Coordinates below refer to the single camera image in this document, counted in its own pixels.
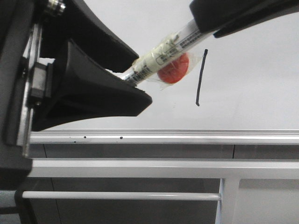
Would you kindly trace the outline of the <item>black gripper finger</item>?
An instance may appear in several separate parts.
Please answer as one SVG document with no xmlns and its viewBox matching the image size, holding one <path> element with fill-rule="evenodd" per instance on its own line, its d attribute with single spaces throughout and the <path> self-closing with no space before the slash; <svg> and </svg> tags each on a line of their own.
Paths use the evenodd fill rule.
<svg viewBox="0 0 299 224">
<path fill-rule="evenodd" d="M 193 0 L 189 9 L 202 33 L 221 38 L 299 11 L 298 0 Z"/>
</svg>

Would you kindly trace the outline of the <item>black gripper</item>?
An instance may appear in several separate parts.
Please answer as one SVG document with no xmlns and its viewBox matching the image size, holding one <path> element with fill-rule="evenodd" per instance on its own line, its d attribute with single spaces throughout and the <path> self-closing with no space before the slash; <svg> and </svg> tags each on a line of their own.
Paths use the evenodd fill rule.
<svg viewBox="0 0 299 224">
<path fill-rule="evenodd" d="M 30 31 L 40 21 L 44 23 L 41 56 L 57 57 L 47 66 L 45 94 L 33 117 L 33 131 L 85 119 L 135 117 L 152 103 L 147 93 L 104 69 L 123 72 L 138 55 L 84 1 L 1 1 L 1 189 L 16 189 L 32 168 L 15 142 L 23 99 L 16 83 L 24 69 L 22 55 Z"/>
</svg>

